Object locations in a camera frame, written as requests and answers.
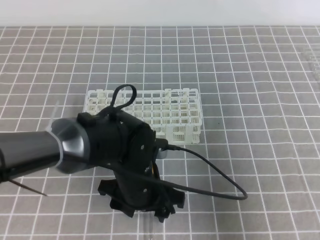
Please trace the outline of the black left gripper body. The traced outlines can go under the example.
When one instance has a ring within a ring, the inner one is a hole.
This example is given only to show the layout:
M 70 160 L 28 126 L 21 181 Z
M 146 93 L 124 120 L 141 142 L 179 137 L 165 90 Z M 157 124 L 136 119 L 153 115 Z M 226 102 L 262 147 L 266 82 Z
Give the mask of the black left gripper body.
M 115 171 L 115 179 L 100 181 L 97 190 L 100 195 L 111 197 L 109 205 L 113 210 L 121 211 L 130 218 L 136 211 L 154 212 L 154 216 L 163 223 L 171 214 L 176 213 L 175 207 L 184 207 L 184 192 L 150 182 L 160 179 L 156 159 L 161 158 L 163 148 L 168 145 L 165 139 L 156 139 L 146 144 L 135 143 L 118 164 L 121 170 L 139 174 L 148 180 Z

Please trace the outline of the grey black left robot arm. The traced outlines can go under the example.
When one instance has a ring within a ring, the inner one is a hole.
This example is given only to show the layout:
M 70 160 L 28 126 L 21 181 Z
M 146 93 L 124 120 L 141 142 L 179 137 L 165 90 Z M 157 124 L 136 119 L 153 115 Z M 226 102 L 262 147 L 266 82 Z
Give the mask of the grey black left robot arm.
M 49 167 L 66 175 L 108 168 L 114 179 L 102 180 L 98 192 L 111 198 L 112 209 L 128 217 L 154 212 L 163 222 L 185 205 L 184 192 L 159 184 L 156 159 L 166 143 L 147 123 L 125 112 L 61 118 L 44 131 L 0 135 L 0 180 L 13 182 Z

